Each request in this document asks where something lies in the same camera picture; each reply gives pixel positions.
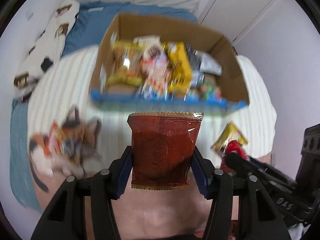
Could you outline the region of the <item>red small snack packet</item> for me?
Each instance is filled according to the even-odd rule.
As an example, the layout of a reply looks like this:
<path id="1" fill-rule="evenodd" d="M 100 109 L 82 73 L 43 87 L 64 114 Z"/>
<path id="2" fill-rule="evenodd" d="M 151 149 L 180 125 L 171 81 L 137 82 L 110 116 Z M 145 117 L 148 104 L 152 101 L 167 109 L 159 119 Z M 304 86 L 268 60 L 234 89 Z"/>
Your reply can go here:
<path id="1" fill-rule="evenodd" d="M 227 146 L 224 148 L 224 152 L 222 153 L 222 161 L 220 165 L 220 169 L 226 173 L 234 173 L 234 170 L 227 166 L 226 164 L 226 156 L 230 153 L 235 153 L 238 156 L 242 157 L 246 161 L 250 161 L 250 157 L 246 154 L 245 150 L 242 148 L 242 144 L 240 144 L 237 140 L 230 141 Z"/>

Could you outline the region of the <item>yellow panda snack bag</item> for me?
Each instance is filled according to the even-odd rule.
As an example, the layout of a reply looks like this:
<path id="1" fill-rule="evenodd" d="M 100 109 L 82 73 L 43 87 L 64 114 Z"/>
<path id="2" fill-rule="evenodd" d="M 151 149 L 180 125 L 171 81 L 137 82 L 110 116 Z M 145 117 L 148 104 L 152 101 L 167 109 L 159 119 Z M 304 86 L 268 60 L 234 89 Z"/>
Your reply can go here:
<path id="1" fill-rule="evenodd" d="M 235 125 L 234 122 L 230 121 L 225 126 L 225 129 L 217 141 L 211 146 L 211 149 L 218 154 L 222 154 L 227 145 L 233 140 L 237 141 L 241 146 L 248 144 L 247 138 L 243 135 L 240 129 Z"/>

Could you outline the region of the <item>dark red snack bag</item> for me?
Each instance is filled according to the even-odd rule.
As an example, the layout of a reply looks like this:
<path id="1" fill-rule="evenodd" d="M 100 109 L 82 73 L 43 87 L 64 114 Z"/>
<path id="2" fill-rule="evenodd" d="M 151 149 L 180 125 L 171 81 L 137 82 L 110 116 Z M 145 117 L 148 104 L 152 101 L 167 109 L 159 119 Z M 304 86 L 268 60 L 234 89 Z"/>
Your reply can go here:
<path id="1" fill-rule="evenodd" d="M 165 191 L 187 187 L 202 119 L 203 113 L 190 112 L 130 114 L 132 188 Z"/>

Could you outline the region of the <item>orange panda snack bag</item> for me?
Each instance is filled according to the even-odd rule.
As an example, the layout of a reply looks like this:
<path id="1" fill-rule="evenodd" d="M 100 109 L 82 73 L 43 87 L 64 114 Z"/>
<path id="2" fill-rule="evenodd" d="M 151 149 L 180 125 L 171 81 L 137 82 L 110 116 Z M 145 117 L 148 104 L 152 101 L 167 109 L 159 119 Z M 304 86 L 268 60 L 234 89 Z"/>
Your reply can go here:
<path id="1" fill-rule="evenodd" d="M 149 48 L 140 61 L 140 67 L 145 77 L 141 95 L 145 100 L 166 100 L 171 71 L 169 60 L 164 50 Z"/>

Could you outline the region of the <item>calico cat plush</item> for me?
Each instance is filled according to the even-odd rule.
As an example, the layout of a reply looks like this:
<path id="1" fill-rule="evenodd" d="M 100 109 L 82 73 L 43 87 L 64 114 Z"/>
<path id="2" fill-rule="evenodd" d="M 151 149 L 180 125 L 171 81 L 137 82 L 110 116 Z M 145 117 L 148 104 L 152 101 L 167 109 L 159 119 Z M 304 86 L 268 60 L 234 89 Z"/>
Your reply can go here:
<path id="1" fill-rule="evenodd" d="M 78 107 L 72 106 L 61 125 L 54 121 L 48 133 L 33 134 L 28 157 L 35 184 L 48 193 L 49 188 L 40 175 L 53 178 L 54 172 L 60 171 L 65 176 L 83 177 L 86 160 L 101 160 L 97 151 L 101 126 L 98 118 L 82 121 Z"/>

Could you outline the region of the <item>colourful candy balls bag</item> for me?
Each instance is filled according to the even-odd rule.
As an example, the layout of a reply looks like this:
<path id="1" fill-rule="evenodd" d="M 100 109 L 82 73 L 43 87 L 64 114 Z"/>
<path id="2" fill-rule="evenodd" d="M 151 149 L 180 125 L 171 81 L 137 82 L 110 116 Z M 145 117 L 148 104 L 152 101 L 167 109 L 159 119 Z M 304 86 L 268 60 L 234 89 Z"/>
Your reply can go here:
<path id="1" fill-rule="evenodd" d="M 221 101 L 222 92 L 219 86 L 212 82 L 203 82 L 199 85 L 198 91 L 203 100 Z"/>

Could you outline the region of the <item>striped cream blanket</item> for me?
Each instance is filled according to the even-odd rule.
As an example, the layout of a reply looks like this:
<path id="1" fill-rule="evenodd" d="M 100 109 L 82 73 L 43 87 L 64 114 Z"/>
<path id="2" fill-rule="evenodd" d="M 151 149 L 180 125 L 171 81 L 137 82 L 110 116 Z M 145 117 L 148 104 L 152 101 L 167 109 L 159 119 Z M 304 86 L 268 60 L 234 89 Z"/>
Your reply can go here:
<path id="1" fill-rule="evenodd" d="M 48 70 L 33 91 L 28 106 L 28 133 L 46 133 L 54 121 L 61 124 L 72 105 L 79 107 L 80 117 L 102 121 L 98 151 L 101 160 L 88 160 L 87 172 L 97 172 L 118 158 L 131 143 L 131 129 L 127 124 L 129 114 L 139 111 L 138 106 L 125 109 L 115 106 L 112 110 L 95 107 L 89 99 L 89 84 L 98 53 L 92 46 L 63 57 L 59 64 Z M 221 163 L 212 150 L 229 122 L 233 122 L 248 140 L 247 154 L 261 158 L 272 151 L 275 136 L 276 110 L 274 109 L 263 78 L 253 63 L 244 56 L 237 56 L 249 94 L 249 106 L 229 115 L 221 116 L 205 111 L 197 138 L 202 156 Z"/>

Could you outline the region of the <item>black snack packet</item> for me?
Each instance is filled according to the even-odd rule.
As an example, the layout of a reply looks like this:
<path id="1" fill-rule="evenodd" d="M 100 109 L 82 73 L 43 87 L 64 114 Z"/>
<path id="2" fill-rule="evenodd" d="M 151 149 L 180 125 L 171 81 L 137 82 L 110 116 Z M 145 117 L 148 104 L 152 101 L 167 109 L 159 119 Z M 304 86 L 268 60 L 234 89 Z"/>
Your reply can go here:
<path id="1" fill-rule="evenodd" d="M 196 50 L 194 50 L 190 45 L 186 45 L 185 49 L 193 72 L 190 86 L 196 88 L 199 86 L 199 83 L 202 83 L 204 80 L 204 74 L 203 72 L 200 72 L 201 59 L 199 55 L 196 54 Z"/>

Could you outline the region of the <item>white barcode snack packet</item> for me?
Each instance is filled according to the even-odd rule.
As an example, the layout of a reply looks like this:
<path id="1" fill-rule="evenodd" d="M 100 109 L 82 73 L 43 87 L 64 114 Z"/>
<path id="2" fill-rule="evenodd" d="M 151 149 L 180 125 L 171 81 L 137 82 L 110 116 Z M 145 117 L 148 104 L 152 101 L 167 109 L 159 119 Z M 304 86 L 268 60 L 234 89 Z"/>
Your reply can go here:
<path id="1" fill-rule="evenodd" d="M 216 61 L 216 59 L 203 52 L 200 52 L 199 56 L 201 59 L 200 72 L 217 76 L 222 75 L 222 66 Z"/>

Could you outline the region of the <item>yellow black snack bag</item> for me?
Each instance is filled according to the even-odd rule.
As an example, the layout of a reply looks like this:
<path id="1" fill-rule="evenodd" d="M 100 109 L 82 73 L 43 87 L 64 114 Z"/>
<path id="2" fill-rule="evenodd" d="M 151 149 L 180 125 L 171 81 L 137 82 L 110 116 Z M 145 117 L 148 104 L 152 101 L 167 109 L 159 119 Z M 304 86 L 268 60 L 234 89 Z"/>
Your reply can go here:
<path id="1" fill-rule="evenodd" d="M 185 93 L 190 88 L 193 72 L 183 42 L 165 42 L 164 50 L 171 65 L 169 93 Z"/>

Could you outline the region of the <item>cardboard box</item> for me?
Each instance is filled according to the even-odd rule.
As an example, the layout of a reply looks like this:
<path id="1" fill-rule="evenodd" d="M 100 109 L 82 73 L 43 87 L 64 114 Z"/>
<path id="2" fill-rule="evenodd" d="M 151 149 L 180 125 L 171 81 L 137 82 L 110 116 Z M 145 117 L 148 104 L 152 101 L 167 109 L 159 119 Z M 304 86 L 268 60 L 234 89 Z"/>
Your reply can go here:
<path id="1" fill-rule="evenodd" d="M 100 105 L 229 113 L 249 105 L 227 38 L 159 15 L 117 14 L 100 43 L 89 85 Z"/>

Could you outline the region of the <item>white chocolate stick packet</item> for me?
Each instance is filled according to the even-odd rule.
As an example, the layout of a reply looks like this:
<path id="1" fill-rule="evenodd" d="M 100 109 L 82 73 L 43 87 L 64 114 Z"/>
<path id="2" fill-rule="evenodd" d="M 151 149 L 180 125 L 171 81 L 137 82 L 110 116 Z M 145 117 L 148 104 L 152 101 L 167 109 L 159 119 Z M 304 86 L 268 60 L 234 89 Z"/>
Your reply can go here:
<path id="1" fill-rule="evenodd" d="M 144 46 L 145 52 L 149 54 L 157 54 L 163 49 L 160 36 L 157 35 L 135 37 L 133 39 L 133 43 L 138 44 L 139 46 Z"/>

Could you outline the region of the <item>bear print long pillow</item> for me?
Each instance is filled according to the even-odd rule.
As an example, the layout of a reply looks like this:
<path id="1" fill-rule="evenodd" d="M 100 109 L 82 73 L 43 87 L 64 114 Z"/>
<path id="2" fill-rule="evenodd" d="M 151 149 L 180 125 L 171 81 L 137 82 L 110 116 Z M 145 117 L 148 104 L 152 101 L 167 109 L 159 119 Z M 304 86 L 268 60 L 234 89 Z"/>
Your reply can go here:
<path id="1" fill-rule="evenodd" d="M 13 81 L 17 100 L 27 101 L 45 72 L 60 61 L 66 37 L 78 18 L 79 9 L 80 3 L 76 0 L 65 0 L 56 9 L 18 67 Z"/>

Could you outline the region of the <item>blue bed sheet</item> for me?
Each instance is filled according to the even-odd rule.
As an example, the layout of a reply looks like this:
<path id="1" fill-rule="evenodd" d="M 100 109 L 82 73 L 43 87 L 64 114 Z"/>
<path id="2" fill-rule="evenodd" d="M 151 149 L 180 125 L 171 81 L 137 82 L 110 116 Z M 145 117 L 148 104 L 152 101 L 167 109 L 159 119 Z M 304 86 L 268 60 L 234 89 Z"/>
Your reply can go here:
<path id="1" fill-rule="evenodd" d="M 162 15 L 196 23 L 196 17 L 185 9 L 135 5 L 131 3 L 89 2 L 80 5 L 78 18 L 66 37 L 60 63 L 45 75 L 37 89 L 42 100 L 36 106 L 50 102 L 49 114 L 35 121 L 44 131 L 54 121 L 62 121 L 72 105 L 79 107 L 81 117 L 88 117 L 89 83 L 97 58 L 98 46 L 116 14 L 132 12 L 141 15 Z M 13 100 L 10 125 L 10 186 L 17 201 L 42 213 L 36 196 L 27 157 L 28 132 L 31 122 L 28 103 Z"/>

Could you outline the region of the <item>white door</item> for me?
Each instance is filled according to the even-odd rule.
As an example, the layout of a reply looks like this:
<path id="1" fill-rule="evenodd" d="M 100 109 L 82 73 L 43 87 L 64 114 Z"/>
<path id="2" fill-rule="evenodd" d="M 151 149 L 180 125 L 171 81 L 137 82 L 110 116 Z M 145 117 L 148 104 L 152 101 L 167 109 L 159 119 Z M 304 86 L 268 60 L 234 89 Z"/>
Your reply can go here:
<path id="1" fill-rule="evenodd" d="M 273 0 L 211 0 L 200 24 L 223 33 L 235 43 Z"/>

